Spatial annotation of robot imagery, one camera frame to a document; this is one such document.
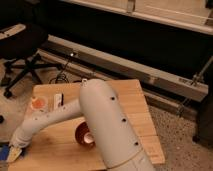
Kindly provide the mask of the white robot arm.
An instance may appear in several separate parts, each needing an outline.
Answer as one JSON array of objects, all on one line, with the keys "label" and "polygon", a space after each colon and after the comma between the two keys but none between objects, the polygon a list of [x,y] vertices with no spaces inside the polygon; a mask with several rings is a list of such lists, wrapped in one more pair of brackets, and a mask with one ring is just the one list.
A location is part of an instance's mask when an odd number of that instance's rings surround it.
[{"label": "white robot arm", "polygon": [[51,112],[24,119],[13,133],[10,145],[27,147],[40,130],[81,116],[108,171],[155,171],[116,91],[101,79],[83,81],[77,99]]}]

